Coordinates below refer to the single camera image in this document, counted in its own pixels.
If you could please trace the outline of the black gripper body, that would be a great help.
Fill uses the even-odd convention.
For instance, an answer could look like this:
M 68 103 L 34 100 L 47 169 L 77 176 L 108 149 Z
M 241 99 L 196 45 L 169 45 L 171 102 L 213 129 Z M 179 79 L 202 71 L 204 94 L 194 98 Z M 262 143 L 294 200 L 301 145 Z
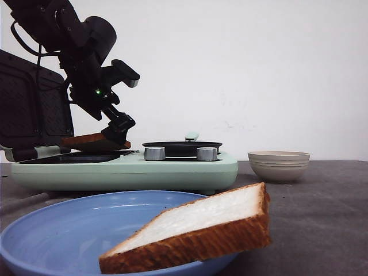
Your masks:
M 78 64 L 67 68 L 71 99 L 96 120 L 106 115 L 119 118 L 115 108 L 120 103 L 112 87 L 120 82 L 120 70 L 114 66 Z

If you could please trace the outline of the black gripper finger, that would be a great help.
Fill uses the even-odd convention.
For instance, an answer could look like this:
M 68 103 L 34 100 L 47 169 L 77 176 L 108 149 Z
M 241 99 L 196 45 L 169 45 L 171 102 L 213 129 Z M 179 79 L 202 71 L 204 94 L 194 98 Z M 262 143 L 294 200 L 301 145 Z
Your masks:
M 101 131 L 104 135 L 106 142 L 104 145 L 109 150 L 123 150 L 126 149 L 126 136 L 127 132 L 117 132 L 113 131 L 110 128 L 105 128 Z
M 126 113 L 115 114 L 108 123 L 108 128 L 117 135 L 126 134 L 136 125 L 135 120 Z

